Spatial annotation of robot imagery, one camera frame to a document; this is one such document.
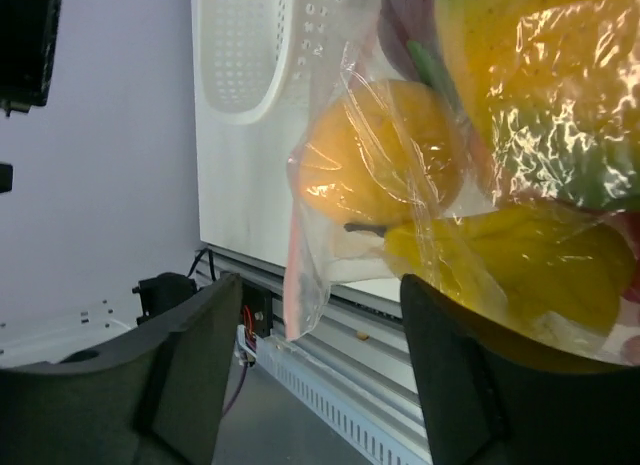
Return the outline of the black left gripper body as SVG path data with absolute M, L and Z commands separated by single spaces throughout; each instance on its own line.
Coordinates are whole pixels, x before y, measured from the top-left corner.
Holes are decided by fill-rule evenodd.
M 47 104 L 62 0 L 1 0 L 1 110 Z

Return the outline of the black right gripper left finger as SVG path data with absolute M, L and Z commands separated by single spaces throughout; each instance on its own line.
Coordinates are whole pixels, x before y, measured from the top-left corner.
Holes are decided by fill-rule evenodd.
M 2 463 L 211 463 L 241 308 L 227 274 L 60 363 L 3 369 Z

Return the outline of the clear zip top bag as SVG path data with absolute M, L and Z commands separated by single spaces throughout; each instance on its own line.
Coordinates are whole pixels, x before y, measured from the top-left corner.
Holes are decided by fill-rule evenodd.
M 355 230 L 358 226 L 362 226 L 375 236 L 380 236 L 384 228 L 390 226 L 340 225 L 323 213 L 307 205 L 299 196 L 297 189 L 299 162 L 301 160 L 303 147 L 307 142 L 308 134 L 319 116 L 336 99 L 359 85 L 366 85 L 374 81 L 409 81 L 404 79 L 389 64 L 381 50 L 377 32 L 380 9 L 381 0 L 378 18 L 371 35 L 371 55 L 364 65 L 365 77 L 358 80 L 353 86 L 330 96 L 328 101 L 316 106 L 311 106 L 309 125 L 289 158 L 288 173 L 294 200 L 294 212 L 289 258 L 285 273 L 284 323 L 285 334 L 287 338 L 291 340 L 295 340 L 301 336 L 300 326 L 294 322 L 295 319 L 300 317 L 300 312 L 294 308 L 293 293 L 299 289 L 298 285 L 294 283 L 295 274 L 307 273 L 316 277 L 319 287 L 323 290 L 331 289 L 337 284 L 355 283 L 378 278 L 401 278 L 410 275 L 394 275 L 381 259 L 339 257 L 337 247 L 341 244 L 342 240 L 346 238 L 348 232 Z M 438 33 L 437 39 L 439 54 L 446 68 L 441 54 Z M 576 354 L 556 347 L 553 348 L 570 354 L 620 365 L 637 364 L 639 361 L 639 208 L 637 211 L 592 211 L 556 199 L 537 197 L 494 201 L 488 190 L 488 156 L 485 146 L 463 109 L 447 68 L 446 71 L 449 76 L 449 81 L 443 89 L 428 86 L 420 81 L 410 82 L 419 82 L 432 88 L 447 104 L 455 125 L 463 139 L 463 157 L 465 160 L 464 183 L 459 195 L 447 209 L 438 210 L 433 203 L 423 199 L 418 200 L 414 204 L 413 209 L 421 206 L 433 207 L 437 213 L 445 217 L 452 217 L 488 213 L 509 205 L 546 201 L 589 214 L 615 228 L 627 240 L 636 258 L 636 264 L 631 285 L 621 298 L 613 329 L 602 346 L 591 354 Z

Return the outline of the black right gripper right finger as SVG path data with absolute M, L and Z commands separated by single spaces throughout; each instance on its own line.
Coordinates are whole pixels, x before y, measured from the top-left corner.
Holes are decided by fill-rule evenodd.
M 638 368 L 531 340 L 415 275 L 400 305 L 433 463 L 638 463 Z

